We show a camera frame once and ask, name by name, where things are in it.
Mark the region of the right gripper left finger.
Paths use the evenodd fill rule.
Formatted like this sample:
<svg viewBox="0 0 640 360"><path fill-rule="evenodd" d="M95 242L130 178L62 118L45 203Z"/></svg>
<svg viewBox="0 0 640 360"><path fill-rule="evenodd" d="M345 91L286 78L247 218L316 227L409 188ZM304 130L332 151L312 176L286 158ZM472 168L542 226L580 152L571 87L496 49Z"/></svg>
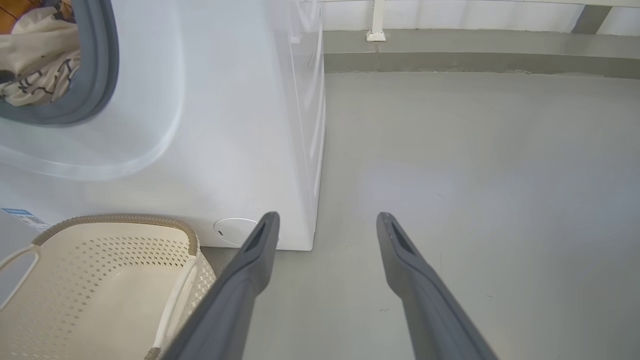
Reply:
<svg viewBox="0 0 640 360"><path fill-rule="evenodd" d="M270 282L281 217L265 213L162 352L163 360L241 360L256 298Z"/></svg>

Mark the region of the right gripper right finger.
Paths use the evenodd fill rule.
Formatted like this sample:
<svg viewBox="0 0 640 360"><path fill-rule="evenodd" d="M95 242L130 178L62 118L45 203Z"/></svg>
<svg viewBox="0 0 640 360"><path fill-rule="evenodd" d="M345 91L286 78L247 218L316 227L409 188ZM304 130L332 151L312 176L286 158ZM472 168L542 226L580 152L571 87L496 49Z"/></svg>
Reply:
<svg viewBox="0 0 640 360"><path fill-rule="evenodd" d="M380 212L386 281L401 299L417 360L494 360L496 354L395 216Z"/></svg>

